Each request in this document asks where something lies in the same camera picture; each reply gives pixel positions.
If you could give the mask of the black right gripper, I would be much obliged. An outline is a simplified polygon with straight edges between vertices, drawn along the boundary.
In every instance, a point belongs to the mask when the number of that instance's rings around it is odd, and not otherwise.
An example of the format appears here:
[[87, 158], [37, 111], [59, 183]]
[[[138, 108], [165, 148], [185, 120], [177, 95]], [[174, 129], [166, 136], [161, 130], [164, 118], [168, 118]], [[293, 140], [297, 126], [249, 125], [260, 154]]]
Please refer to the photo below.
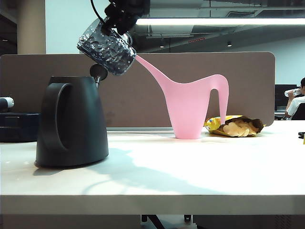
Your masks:
[[101, 32], [110, 35], [116, 25], [117, 33], [128, 32], [142, 16], [150, 11], [150, 0], [110, 0], [104, 10], [107, 18], [102, 21]]

